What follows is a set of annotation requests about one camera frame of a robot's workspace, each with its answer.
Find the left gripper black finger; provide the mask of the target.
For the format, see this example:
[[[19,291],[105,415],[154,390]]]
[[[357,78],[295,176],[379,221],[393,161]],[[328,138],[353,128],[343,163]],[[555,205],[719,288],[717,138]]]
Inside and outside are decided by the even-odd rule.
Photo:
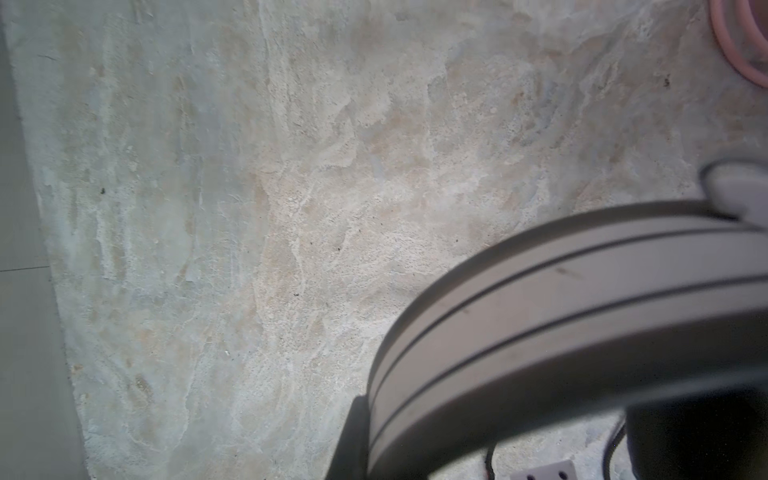
[[[326,480],[365,480],[369,449],[369,402],[353,399],[337,442]]]

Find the white black headphones with cable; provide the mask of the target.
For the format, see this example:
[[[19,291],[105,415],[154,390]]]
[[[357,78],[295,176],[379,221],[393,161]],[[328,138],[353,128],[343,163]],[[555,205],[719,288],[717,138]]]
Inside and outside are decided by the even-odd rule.
[[[726,158],[700,200],[516,234],[427,288],[368,379],[367,475],[416,479],[605,410],[767,384],[767,164]]]

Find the pink headphones with cable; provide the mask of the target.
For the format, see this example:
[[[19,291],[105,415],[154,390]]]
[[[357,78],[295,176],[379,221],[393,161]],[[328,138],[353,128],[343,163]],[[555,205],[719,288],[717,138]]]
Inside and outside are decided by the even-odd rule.
[[[767,89],[767,2],[708,2],[714,38],[730,66],[752,84]]]

